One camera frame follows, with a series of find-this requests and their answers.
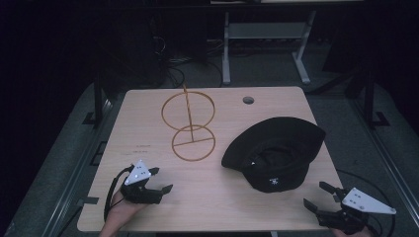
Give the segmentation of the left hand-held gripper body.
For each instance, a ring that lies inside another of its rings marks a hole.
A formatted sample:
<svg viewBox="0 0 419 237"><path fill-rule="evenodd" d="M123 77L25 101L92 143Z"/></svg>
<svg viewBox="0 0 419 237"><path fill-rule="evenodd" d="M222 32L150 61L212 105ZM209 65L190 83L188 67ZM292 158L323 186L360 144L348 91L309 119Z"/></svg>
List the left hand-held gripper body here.
<svg viewBox="0 0 419 237"><path fill-rule="evenodd" d="M149 179L154 176L142 160L139 160L125 178L121 193L124 198L132 203L158 204L163 194L161 190L150 190L146 187Z"/></svg>

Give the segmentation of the grey metal desk frame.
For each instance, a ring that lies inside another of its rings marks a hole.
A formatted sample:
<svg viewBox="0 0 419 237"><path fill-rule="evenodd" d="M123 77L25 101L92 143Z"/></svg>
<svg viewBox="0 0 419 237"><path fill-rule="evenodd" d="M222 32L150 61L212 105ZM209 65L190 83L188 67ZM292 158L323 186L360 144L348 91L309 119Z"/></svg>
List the grey metal desk frame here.
<svg viewBox="0 0 419 237"><path fill-rule="evenodd" d="M290 23L231 23L229 13L224 14L223 52L222 52L222 84L231 83L229 63L229 42L231 40L300 40L299 48L292 53L293 62L301 82L310 83L302 61L312 25L315 11L308 14L305 22Z"/></svg>

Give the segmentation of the black brimmed hat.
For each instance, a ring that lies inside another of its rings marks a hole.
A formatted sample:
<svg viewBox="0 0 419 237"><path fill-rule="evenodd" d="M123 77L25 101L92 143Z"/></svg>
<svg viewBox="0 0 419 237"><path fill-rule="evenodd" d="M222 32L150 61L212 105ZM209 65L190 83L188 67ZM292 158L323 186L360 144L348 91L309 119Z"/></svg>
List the black brimmed hat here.
<svg viewBox="0 0 419 237"><path fill-rule="evenodd" d="M317 157L325 131L301 118L268 118L243 131L227 147L221 166L242 173L262 193L302 185Z"/></svg>

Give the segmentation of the black metal stand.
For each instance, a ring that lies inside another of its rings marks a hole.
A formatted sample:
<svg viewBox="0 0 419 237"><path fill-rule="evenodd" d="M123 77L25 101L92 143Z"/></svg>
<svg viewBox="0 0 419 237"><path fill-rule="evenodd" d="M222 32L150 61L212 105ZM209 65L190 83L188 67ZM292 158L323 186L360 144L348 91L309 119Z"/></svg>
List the black metal stand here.
<svg viewBox="0 0 419 237"><path fill-rule="evenodd" d="M94 92L94 111L88 113L83 120L84 124L90 124L97 128L104 118L104 105L107 99L105 93L106 81L103 70L96 66L92 69L93 92Z"/></svg>
<svg viewBox="0 0 419 237"><path fill-rule="evenodd" d="M389 126L389 121L382 112L376 112L375 104L375 77L371 70L363 68L359 81L361 91L364 93L362 116L368 128L376 129L378 126Z"/></svg>

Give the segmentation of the person's left hand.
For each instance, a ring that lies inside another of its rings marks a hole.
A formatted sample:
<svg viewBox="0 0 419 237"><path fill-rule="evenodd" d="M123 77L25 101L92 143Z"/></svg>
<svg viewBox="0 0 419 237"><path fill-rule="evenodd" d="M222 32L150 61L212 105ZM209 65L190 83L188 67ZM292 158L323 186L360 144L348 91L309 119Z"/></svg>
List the person's left hand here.
<svg viewBox="0 0 419 237"><path fill-rule="evenodd" d="M129 202L125 200L120 191L117 191L112 198L112 207L108 213L105 227L118 231L144 208L146 208L146 204Z"/></svg>

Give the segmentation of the grey metal floor rail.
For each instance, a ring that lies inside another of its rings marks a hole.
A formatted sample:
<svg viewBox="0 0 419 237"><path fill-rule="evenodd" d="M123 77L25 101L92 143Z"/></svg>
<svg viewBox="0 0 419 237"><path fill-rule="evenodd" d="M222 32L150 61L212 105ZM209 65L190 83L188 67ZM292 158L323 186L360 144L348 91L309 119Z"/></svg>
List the grey metal floor rail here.
<svg viewBox="0 0 419 237"><path fill-rule="evenodd" d="M379 137L376 128L366 122L364 112L360 104L354 100L350 100L349 104L354 110L357 118L361 121L361 125L366 131L366 134L374 144L380 157L381 163L389 175L390 180L393 182L393 185L402 202L404 203L409 215L411 216L415 225L419 228L419 200L413 194L399 169L396 167L396 164L394 163L388 149L385 147L382 139Z"/></svg>
<svg viewBox="0 0 419 237"><path fill-rule="evenodd" d="M60 181L63 188L42 231L42 237L59 237L82 209L100 163L99 151L105 147L103 123L107 122L112 108L112 103L105 99L97 112L88 111L82 115L80 122L72 121L69 124L65 131L68 138L58 139L67 150L57 155L60 161L57 162L57 168L50 168L50 177Z"/></svg>

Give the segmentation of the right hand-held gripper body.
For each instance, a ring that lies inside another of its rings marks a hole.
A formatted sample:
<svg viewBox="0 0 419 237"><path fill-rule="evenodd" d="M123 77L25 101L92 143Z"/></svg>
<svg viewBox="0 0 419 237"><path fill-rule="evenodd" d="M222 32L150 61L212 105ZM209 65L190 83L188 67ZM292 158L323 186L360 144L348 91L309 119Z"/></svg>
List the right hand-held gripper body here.
<svg viewBox="0 0 419 237"><path fill-rule="evenodd" d="M396 214L395 208L356 188L337 189L338 192L332 196L340 203L341 209L338 211L318 209L315 216L320 226L339 229L350 235L362 231L367 226L371 213L389 214L392 217Z"/></svg>

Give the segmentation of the person's right hand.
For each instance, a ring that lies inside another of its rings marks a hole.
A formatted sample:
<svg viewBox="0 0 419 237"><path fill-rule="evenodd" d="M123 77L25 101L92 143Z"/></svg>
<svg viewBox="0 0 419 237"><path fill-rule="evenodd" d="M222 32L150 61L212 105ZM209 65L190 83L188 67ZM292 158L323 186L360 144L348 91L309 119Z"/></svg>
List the person's right hand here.
<svg viewBox="0 0 419 237"><path fill-rule="evenodd" d="M362 231L356 232L354 234L346 234L342 230L331 228L330 231L335 237L373 237L373 233L365 227Z"/></svg>

